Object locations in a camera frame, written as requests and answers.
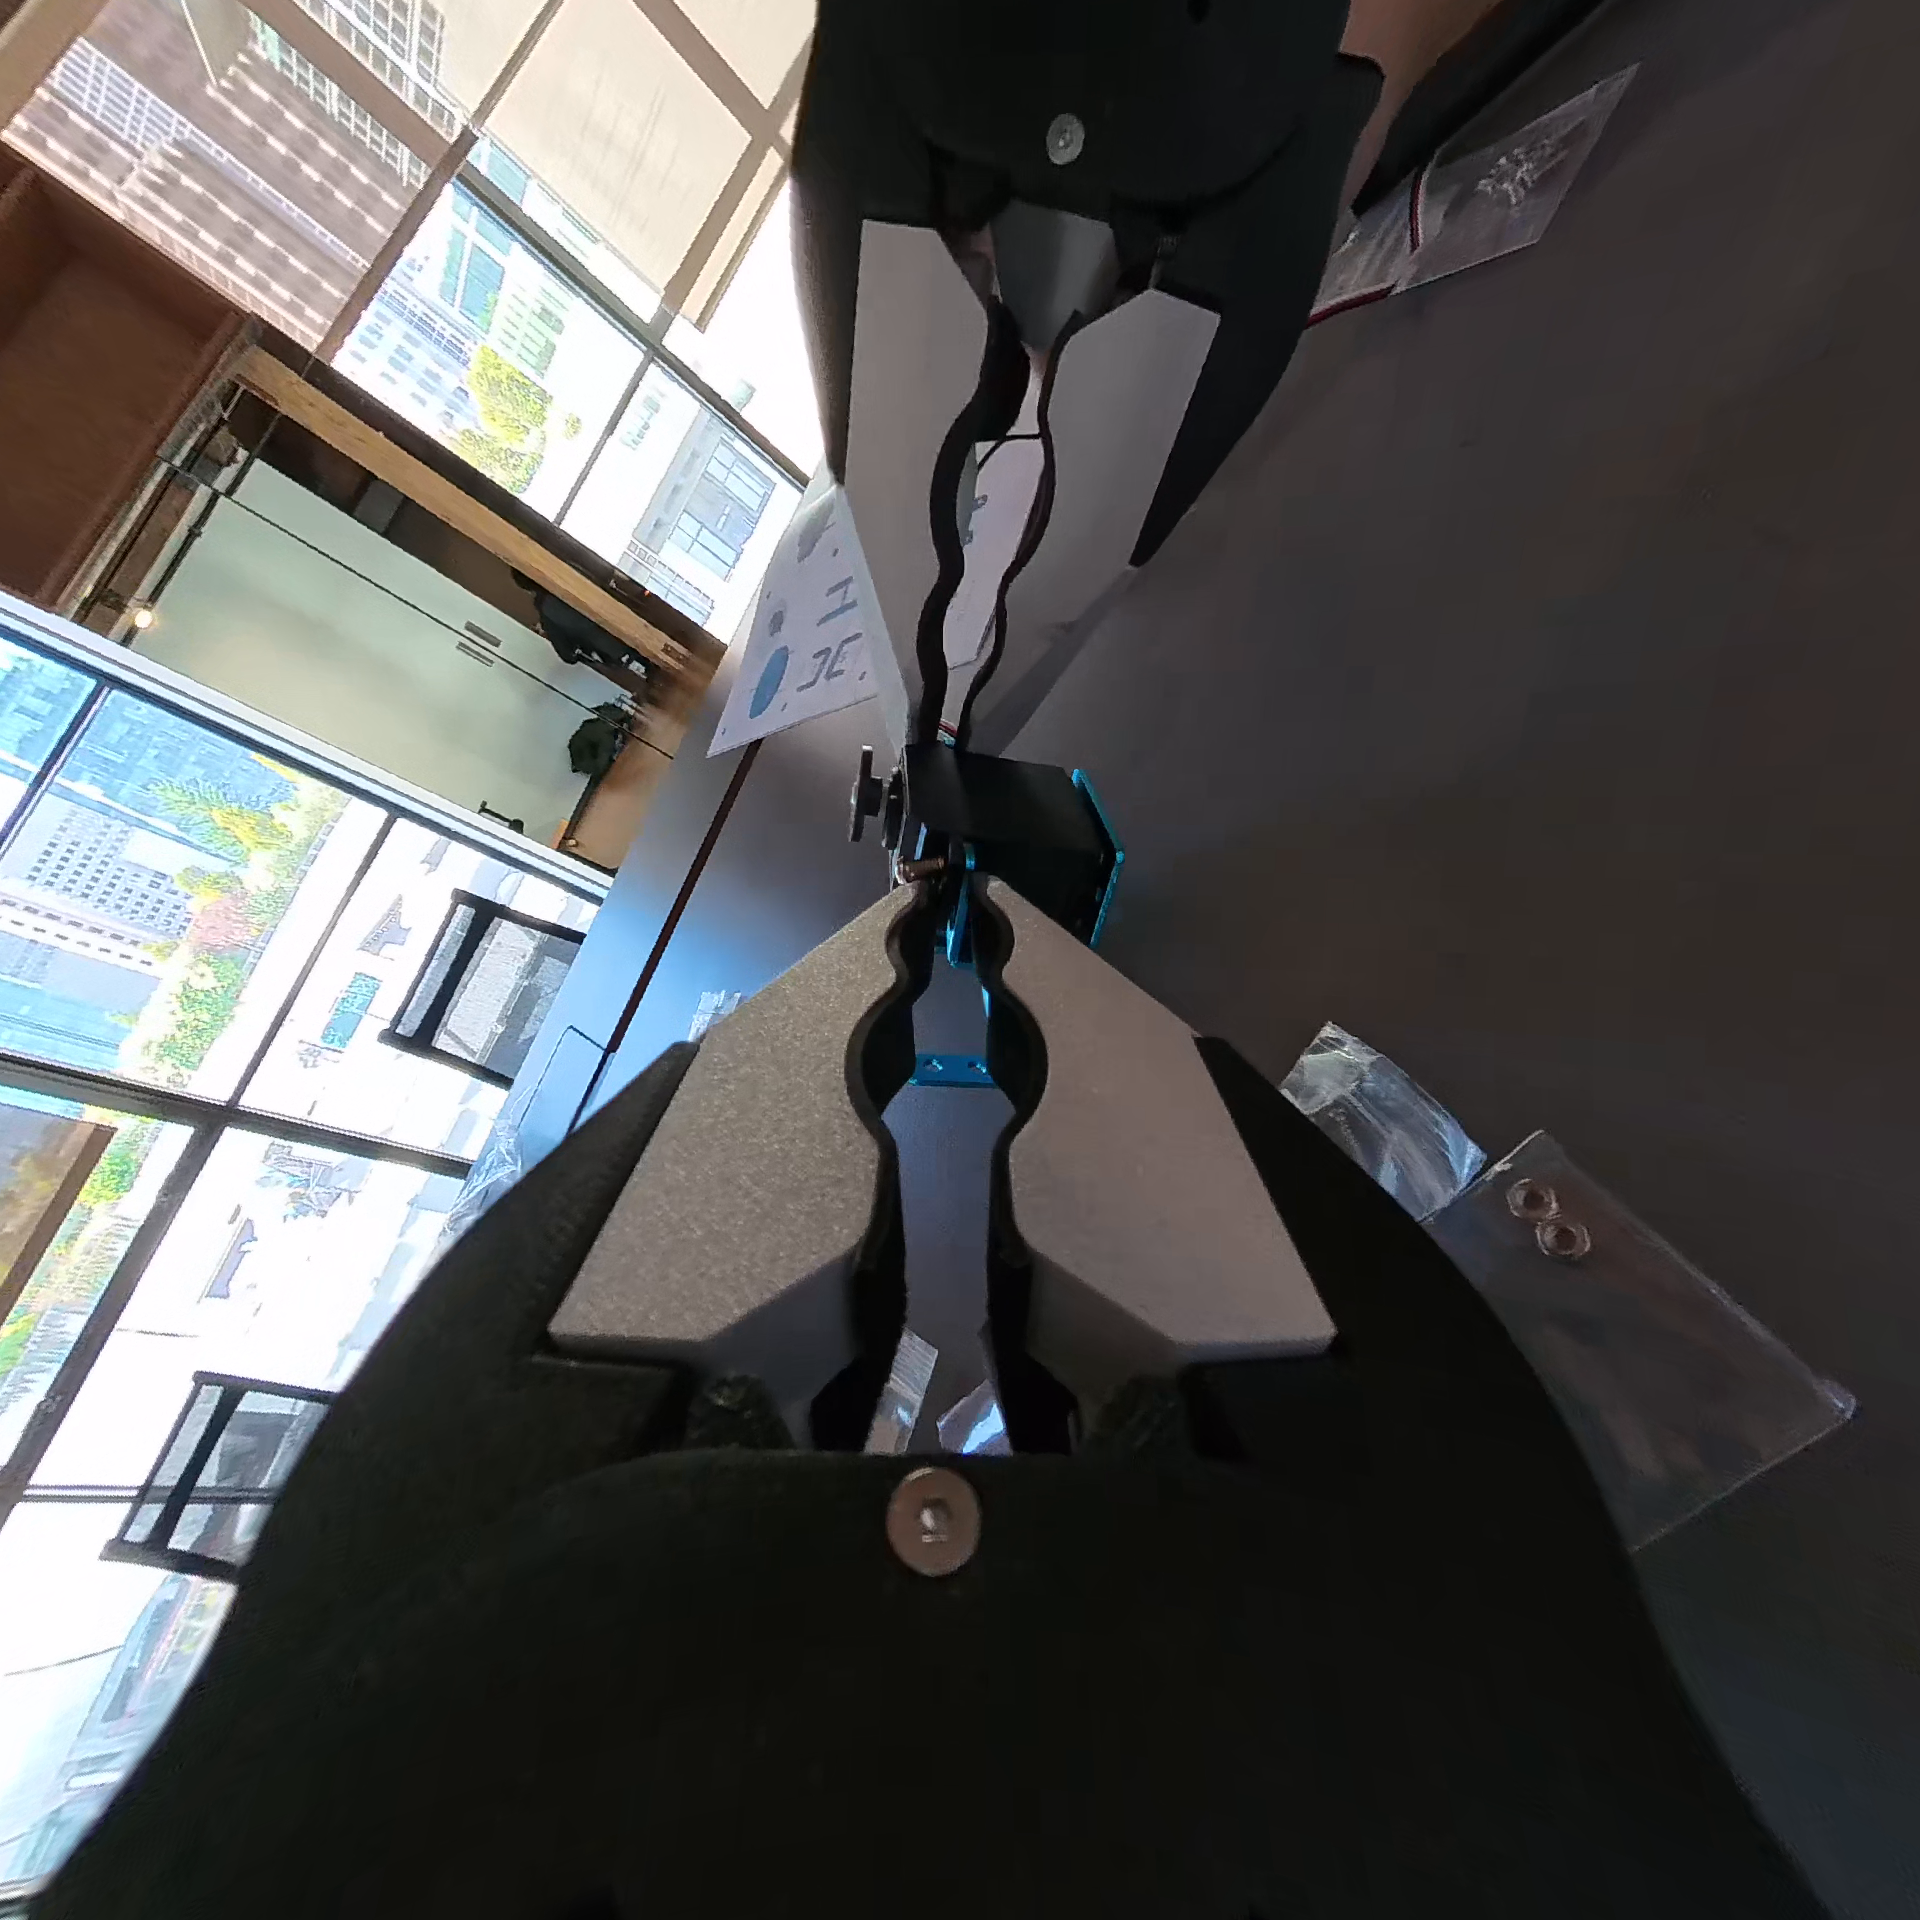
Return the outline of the clear bag of screws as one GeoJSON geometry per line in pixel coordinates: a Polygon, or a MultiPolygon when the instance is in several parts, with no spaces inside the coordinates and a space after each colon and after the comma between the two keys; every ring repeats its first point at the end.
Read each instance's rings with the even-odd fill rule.
{"type": "Polygon", "coordinates": [[[1409,254],[1390,293],[1537,243],[1642,66],[1545,106],[1508,142],[1430,159],[1409,185],[1409,254]]]}

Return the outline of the beige roller blind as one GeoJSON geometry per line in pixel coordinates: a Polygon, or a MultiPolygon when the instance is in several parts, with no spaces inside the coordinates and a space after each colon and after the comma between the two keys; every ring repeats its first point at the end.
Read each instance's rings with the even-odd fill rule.
{"type": "Polygon", "coordinates": [[[708,322],[788,174],[801,0],[4,6],[4,142],[335,349],[485,177],[635,316],[708,322]]]}

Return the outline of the white printed instruction manual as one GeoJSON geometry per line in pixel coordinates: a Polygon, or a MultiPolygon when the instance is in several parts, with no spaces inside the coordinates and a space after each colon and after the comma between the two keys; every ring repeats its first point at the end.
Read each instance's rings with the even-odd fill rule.
{"type": "MultiPolygon", "coordinates": [[[[997,593],[1012,567],[1026,510],[1036,499],[1036,474],[1036,432],[975,450],[964,541],[966,562],[942,616],[949,688],[972,682],[975,659],[990,645],[997,593]]],[[[717,711],[708,753],[729,753],[773,730],[791,730],[811,717],[879,696],[886,626],[848,499],[830,471],[814,471],[801,492],[729,654],[742,663],[717,711]]]]}

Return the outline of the blue metal bracket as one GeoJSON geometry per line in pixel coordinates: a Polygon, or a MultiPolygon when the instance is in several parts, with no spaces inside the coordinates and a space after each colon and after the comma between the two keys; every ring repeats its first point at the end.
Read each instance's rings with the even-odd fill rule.
{"type": "Polygon", "coordinates": [[[922,1051],[907,1009],[879,1023],[879,1084],[999,1091],[1019,1118],[1036,1108],[1048,1045],[1036,1023],[999,988],[1012,953],[985,912],[1003,882],[1036,913],[1093,950],[1120,894],[1123,846],[1083,769],[912,747],[901,753],[901,872],[930,882],[930,941],[972,971],[985,1005],[975,1058],[922,1051]]]}

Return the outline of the dark brown desk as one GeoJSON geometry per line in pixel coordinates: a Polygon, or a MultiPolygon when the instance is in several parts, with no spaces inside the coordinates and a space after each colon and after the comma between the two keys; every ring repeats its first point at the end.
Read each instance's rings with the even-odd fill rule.
{"type": "Polygon", "coordinates": [[[1317,324],[1012,753],[1102,953],[1552,1134],[1860,1417],[1642,1557],[1834,1917],[1913,1917],[1913,6],[1609,6],[1545,235],[1317,324]]]}

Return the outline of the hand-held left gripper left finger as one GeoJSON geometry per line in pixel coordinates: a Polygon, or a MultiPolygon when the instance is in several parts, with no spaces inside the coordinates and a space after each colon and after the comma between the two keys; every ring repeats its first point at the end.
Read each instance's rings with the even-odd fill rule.
{"type": "Polygon", "coordinates": [[[892,1369],[930,894],[896,888],[694,1045],[546,1334],[680,1369],[892,1369]]]}

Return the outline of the wooden cabinet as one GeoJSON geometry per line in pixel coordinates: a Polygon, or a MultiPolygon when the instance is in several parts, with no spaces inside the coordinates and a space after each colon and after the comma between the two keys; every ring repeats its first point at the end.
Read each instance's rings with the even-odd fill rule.
{"type": "Polygon", "coordinates": [[[250,316],[4,152],[0,584],[63,610],[250,316]]]}

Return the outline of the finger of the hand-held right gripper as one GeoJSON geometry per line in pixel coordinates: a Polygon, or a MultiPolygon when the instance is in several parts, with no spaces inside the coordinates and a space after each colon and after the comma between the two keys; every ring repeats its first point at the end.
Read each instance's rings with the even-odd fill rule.
{"type": "Polygon", "coordinates": [[[874,676],[892,750],[930,742],[942,717],[964,481],[999,316],[985,261],[956,261],[930,224],[857,224],[843,494],[879,591],[874,676]]]}
{"type": "Polygon", "coordinates": [[[1083,626],[1136,576],[1212,334],[1206,304],[1136,293],[1067,334],[1012,439],[980,450],[956,591],[966,747],[1023,730],[1083,626]]]}

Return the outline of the large glass window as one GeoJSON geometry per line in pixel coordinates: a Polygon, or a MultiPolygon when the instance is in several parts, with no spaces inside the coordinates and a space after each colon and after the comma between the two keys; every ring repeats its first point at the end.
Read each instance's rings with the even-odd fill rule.
{"type": "Polygon", "coordinates": [[[4,1897],[222,1627],[101,1557],[193,1373],[338,1386],[490,1151],[508,1091],[378,1040],[450,893],[588,930],[814,453],[781,185],[708,322],[485,177],[345,346],[242,313],[63,610],[4,591],[4,1897]]]}

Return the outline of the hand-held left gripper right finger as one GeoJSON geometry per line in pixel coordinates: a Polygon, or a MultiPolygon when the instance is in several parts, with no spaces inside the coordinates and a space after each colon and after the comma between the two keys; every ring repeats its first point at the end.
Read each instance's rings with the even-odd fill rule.
{"type": "Polygon", "coordinates": [[[1011,1143],[1048,1373],[1313,1358],[1334,1319],[1227,1115],[1200,1032],[1011,882],[980,882],[997,1009],[1036,1038],[1011,1143]]]}

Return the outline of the black mesh office chair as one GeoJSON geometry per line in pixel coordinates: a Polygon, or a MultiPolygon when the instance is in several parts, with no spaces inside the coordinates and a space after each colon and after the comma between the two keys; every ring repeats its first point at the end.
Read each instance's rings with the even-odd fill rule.
{"type": "Polygon", "coordinates": [[[508,1091],[580,941],[587,930],[454,888],[443,924],[378,1040],[508,1091]]]}
{"type": "Polygon", "coordinates": [[[234,1584],[335,1399],[331,1386],[197,1369],[164,1446],[101,1557],[234,1584]]]}

